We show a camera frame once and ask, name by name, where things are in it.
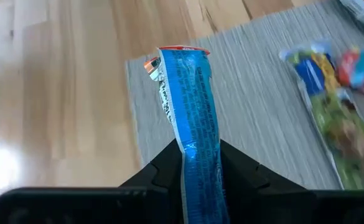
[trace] gray rug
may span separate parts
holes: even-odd
[[[220,136],[268,168],[309,189],[339,189],[337,178],[299,96],[293,71],[279,57],[310,40],[329,39],[339,56],[364,47],[364,26],[337,1],[271,14],[217,35],[191,41],[211,51],[213,95]],[[127,62],[131,110],[141,165],[174,139],[161,109],[158,83],[141,57]],[[364,97],[355,95],[364,116]]]

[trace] colorful snack package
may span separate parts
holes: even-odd
[[[364,122],[335,78],[326,43],[280,53],[296,70],[298,87],[343,189],[364,189]]]
[[[160,82],[162,107],[182,152],[180,186],[185,223],[229,223],[223,190],[220,138],[205,49],[161,47],[145,63]]]
[[[352,49],[342,55],[338,79],[342,85],[359,89],[364,93],[364,50]]]

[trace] blue plastic wrapper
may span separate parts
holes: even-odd
[[[207,54],[164,49],[159,53],[166,106],[182,151],[184,222],[229,223]]]

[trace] black holder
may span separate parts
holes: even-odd
[[[364,191],[306,190],[225,141],[232,223],[364,223]],[[0,196],[2,223],[182,223],[181,153],[173,140],[120,187],[21,188]]]

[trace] wooden floor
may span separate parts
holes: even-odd
[[[311,1],[0,0],[0,193],[124,182],[125,60]]]

